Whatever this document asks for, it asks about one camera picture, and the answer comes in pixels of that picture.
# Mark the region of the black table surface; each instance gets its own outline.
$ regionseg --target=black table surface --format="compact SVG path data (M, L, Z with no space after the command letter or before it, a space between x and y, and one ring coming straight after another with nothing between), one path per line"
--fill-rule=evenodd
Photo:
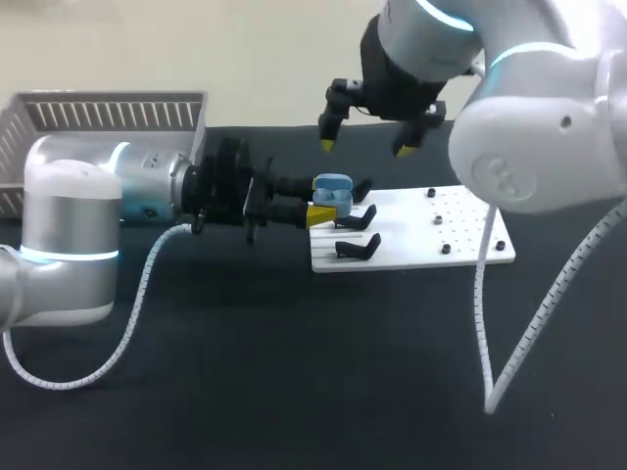
M294 175L347 172L378 188L457 184L450 124L395 161L396 127L224 128ZM506 214L514 264L486 275L500 371L572 250L608 205ZM122 231L116 307L102 322L14 333L32 373L71 380L120 339L161 229ZM19 227L0 228L17 245ZM0 359L0 466L60 468L590 469L627 465L627 226L572 283L497 414L483 414L471 267L316 275L307 233L209 227L171 241L111 375L70 393L32 388Z

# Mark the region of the white wall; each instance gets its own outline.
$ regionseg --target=white wall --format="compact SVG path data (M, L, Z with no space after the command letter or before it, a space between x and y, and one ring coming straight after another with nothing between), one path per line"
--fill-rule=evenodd
M26 89L203 89L211 125L314 124L330 81L361 76L360 39L382 4L0 0L0 102ZM450 117L475 84L450 83Z

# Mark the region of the cable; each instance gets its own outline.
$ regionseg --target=cable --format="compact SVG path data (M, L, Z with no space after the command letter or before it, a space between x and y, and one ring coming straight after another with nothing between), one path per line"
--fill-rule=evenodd
M46 380L39 379L27 372L18 361L15 351L13 350L13 342L11 341L11 330L8 330L2 335L2 338L4 341L4 351L7 354L7 358L9 359L9 363L11 364L11 367L13 367L13 370L15 370L20 377L22 377L24 380L34 385L35 387L47 390L63 391L78 389L80 387L93 384L103 375L109 372L111 368L116 364L116 362L120 360L121 355L124 353L124 350L126 350L126 347L130 342L130 338L133 335L135 325L137 323L137 317L139 316L139 311L141 310L141 306L144 302L144 295L146 293L146 288L150 279L150 273L152 272L153 264L155 262L157 254L159 253L159 250L162 248L167 240L179 233L192 233L191 225L183 224L176 225L170 228L169 230L164 232L162 236L159 237L159 239L155 242L155 245L153 245L152 250L148 254L148 258L146 259L146 263L144 264L144 270L141 274L139 287L137 288L137 295L135 296L135 303L133 304L133 309L131 311L130 317L128 318L128 324L126 325L126 329L124 330L121 341L111 357L98 370L88 375L87 377L71 382L48 382Z
M492 367L490 365L490 354L488 351L488 342L485 332L485 323L483 318L483 277L486 266L486 257L488 253L488 245L490 243L490 235L494 224L494 218L497 208L490 206L486 223L484 225L483 236L481 238L481 248L479 250L479 261L474 278L474 318L477 333L477 343L479 346L479 354L481 357L481 369L483 371L484 389L485 389L485 407L484 410L488 414L493 414L501 398L509 387L511 380L516 375L525 357L531 351L536 340L542 333L549 318L553 314L555 307L559 303L561 297L565 294L568 286L577 275L577 272L595 250L599 243L618 225L618 223L627 215L627 200L618 204L614 209L609 211L595 227L590 231L586 238L579 244L577 249L571 255L570 259L564 265L561 273L551 286L550 290L542 300L535 315L533 316L529 326L522 335L522 338L516 345L511 357L507 361L501 375L497 379L496 384L493 382Z
M376 118L376 116L372 115L371 113L367 113L366 111L364 111L362 108L360 108L359 106L356 106L355 109L357 111L359 111L360 113L362 113L364 116L370 116L372 118Z
M475 75L479 75L481 78L486 76L486 66L481 63L475 62L474 64L470 66L470 70Z

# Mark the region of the small blue block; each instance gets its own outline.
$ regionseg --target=small blue block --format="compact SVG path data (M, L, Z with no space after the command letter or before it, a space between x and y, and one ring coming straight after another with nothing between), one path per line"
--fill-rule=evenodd
M348 217L353 209L353 194L346 189L331 191L318 189L313 192L313 203L316 206L335 208L337 218Z
M336 191L344 189L353 191L353 180L346 174L323 173L319 174L313 181L314 189L330 189Z

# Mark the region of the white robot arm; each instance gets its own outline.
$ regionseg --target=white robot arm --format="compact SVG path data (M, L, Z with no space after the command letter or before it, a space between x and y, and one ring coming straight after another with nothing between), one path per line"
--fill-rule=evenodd
M364 34L352 104L412 120L483 48L485 78L450 138L460 182L513 212L624 196L626 15L624 0L388 0Z
M74 326L113 306L121 182L85 162L28 168L22 246L0 251L0 331Z

